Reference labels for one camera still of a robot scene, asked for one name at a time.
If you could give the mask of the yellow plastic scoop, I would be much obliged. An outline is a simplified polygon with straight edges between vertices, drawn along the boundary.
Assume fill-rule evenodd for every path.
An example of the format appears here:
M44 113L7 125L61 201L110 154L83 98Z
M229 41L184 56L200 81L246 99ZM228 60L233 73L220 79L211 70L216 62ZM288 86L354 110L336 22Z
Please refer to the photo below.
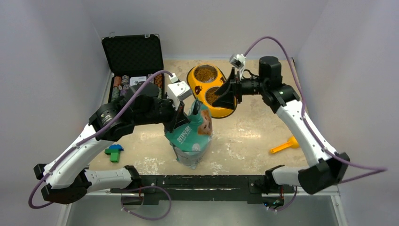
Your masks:
M296 148L299 148L299 147L300 147L300 145L299 145L298 141L296 140L296 138L294 136L291 136L287 140L287 142L285 142L285 143L283 143L283 144L281 144L281 145L279 145L277 147L271 148L270 149L270 153L271 154L275 154L275 153L280 152L280 151L282 151L284 149L287 149L287 148L296 149Z

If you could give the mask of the green dog food bag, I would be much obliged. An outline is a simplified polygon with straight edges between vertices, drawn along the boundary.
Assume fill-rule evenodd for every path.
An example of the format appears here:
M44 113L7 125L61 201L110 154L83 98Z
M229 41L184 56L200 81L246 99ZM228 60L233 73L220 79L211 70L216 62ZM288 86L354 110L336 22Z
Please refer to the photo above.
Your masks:
M195 99L189 110L189 123L172 132L165 131L165 137L172 146L176 160L184 166L195 169L207 151L213 136L212 117L209 108Z

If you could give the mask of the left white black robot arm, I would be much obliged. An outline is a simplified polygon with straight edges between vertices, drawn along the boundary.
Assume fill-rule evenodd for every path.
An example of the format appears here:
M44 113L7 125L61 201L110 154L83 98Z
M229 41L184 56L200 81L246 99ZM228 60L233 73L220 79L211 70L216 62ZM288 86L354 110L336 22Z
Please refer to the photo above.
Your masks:
M102 105L59 157L34 167L35 176L42 185L43 199L70 204L88 193L104 189L136 192L143 183L134 166L97 171L90 170L89 163L101 151L131 134L135 126L161 123L165 131L172 132L188 123L184 100L191 93L186 82L177 81L167 86L166 97L160 99L159 87L142 81L113 102Z

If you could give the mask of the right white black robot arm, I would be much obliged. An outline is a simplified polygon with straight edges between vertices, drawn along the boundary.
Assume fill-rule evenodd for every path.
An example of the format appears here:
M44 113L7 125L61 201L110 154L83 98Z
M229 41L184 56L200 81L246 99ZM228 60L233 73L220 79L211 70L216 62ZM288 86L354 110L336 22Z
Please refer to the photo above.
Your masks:
M348 168L339 158L349 161L346 153L336 150L322 137L319 144L314 137L318 129L302 113L303 103L290 85L283 83L281 63L274 56L259 59L258 76L243 78L246 58L233 55L230 76L215 92L218 96L213 107L234 110L241 103L243 95L261 95L263 102L278 115L299 143L308 163L306 168L292 168L279 165L265 173L266 192L275 192L282 185L299 186L308 194L315 194L342 181Z

